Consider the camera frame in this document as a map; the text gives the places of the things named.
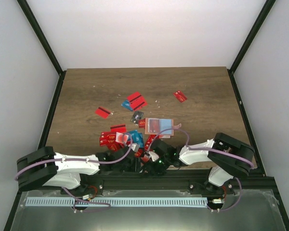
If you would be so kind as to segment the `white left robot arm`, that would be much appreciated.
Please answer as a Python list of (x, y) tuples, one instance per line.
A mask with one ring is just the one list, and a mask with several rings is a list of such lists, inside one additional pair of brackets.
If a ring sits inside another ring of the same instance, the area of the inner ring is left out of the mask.
[(82, 175), (109, 175), (137, 169), (139, 145), (133, 143), (117, 151), (95, 153), (87, 156), (66, 155), (45, 146), (17, 160), (15, 180), (21, 192), (43, 186), (64, 187), (84, 194), (88, 188)]

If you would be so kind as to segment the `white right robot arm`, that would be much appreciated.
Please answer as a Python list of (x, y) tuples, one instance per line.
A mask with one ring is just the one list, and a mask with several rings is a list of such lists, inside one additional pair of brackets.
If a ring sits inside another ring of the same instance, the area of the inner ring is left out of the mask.
[(159, 177), (166, 174), (171, 166), (187, 167), (195, 163), (213, 162), (208, 179), (203, 187), (208, 193), (217, 193), (233, 178), (244, 178), (254, 168), (252, 159), (255, 150), (252, 146), (224, 133), (217, 133), (206, 142), (173, 147), (161, 139), (154, 138), (142, 155), (141, 168), (145, 176)]

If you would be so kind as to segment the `pink card holder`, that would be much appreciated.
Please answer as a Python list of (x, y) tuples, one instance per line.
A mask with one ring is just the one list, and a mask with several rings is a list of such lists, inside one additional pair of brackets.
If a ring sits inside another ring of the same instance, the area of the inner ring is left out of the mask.
[(156, 118), (146, 118), (146, 126), (145, 126), (145, 134), (147, 135), (162, 135), (162, 136), (173, 136), (174, 129), (181, 128), (182, 124), (174, 125), (173, 119), (159, 119), (159, 132), (158, 133), (150, 133), (148, 131), (148, 121), (150, 119)]

